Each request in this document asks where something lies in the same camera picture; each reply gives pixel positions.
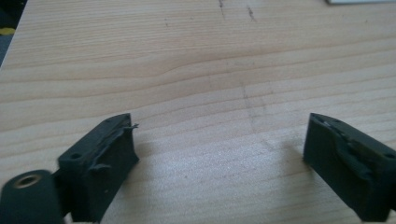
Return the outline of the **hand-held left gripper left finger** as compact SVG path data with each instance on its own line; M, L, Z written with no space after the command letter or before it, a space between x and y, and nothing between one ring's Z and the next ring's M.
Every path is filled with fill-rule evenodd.
M60 182L69 189L67 211L76 222L99 222L139 161L131 116L105 119L58 158Z

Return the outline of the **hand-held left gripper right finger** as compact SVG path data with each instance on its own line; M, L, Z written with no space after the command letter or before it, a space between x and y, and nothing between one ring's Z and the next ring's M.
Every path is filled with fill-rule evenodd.
M339 119L312 113L304 161L364 222L396 211L396 151Z

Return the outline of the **white flat object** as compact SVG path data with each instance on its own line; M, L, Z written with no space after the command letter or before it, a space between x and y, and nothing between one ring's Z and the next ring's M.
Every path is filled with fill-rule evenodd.
M331 5L396 3L396 0L325 0Z

